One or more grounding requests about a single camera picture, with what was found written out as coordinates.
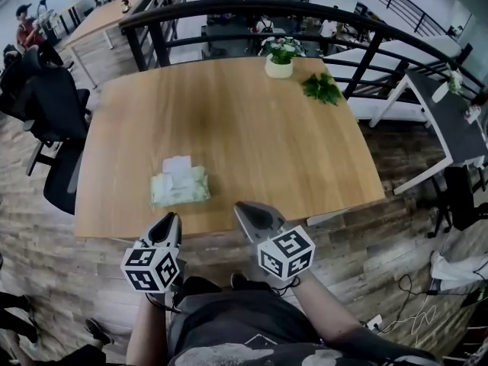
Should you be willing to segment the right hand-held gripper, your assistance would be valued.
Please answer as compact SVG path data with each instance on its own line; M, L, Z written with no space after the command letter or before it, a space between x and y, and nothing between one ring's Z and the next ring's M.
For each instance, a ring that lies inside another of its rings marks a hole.
M267 204L243 201L235 203L234 217L251 243L260 240L258 230L279 230L285 219ZM296 226L257 245L258 266L280 281L289 281L313 263L316 245L302 226Z

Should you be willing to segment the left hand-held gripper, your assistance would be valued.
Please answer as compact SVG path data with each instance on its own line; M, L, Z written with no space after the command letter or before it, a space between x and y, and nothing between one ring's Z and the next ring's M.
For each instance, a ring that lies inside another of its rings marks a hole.
M180 216L169 212L126 250L120 269L135 291L165 293L181 277L181 232Z

